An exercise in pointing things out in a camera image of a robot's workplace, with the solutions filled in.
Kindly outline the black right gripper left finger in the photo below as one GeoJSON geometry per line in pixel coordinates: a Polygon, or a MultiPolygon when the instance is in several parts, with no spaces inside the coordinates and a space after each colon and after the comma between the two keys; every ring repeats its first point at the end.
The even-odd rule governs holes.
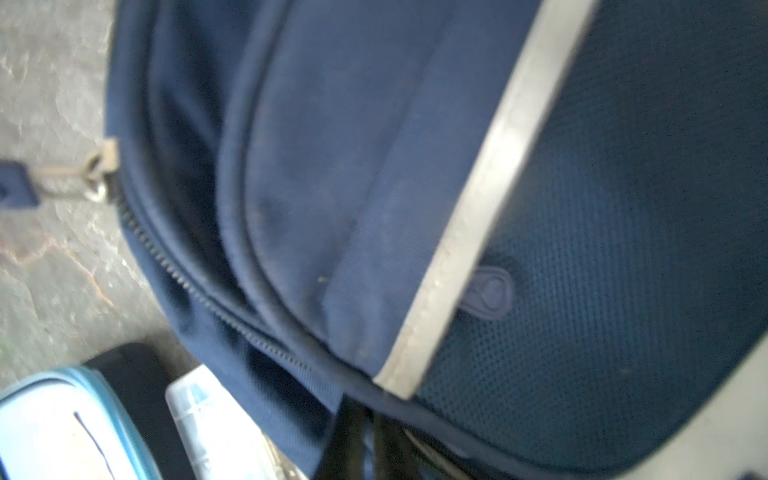
{"type": "Polygon", "coordinates": [[[344,397],[330,439],[313,475],[315,480],[362,480],[364,478],[365,406],[344,397]]]}

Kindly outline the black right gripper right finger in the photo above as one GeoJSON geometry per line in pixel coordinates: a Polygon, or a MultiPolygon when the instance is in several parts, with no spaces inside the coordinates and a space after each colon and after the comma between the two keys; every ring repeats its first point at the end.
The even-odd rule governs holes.
{"type": "Polygon", "coordinates": [[[422,480],[414,447],[395,421],[373,416],[374,478],[378,480],[422,480]]]}

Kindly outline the navy blue student backpack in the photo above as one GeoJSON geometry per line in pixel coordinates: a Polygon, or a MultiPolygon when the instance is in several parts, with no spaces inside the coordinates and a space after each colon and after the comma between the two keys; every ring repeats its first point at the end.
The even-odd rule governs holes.
{"type": "Polygon", "coordinates": [[[423,479],[767,475],[763,1],[122,1],[111,203],[309,477],[344,397],[423,479]]]}

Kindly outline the light blue pencil case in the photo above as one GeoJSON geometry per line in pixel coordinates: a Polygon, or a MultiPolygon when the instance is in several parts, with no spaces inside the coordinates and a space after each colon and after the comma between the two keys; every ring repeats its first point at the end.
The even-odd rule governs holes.
{"type": "Polygon", "coordinates": [[[1,393],[4,479],[192,479],[147,345],[31,375],[1,393]]]}

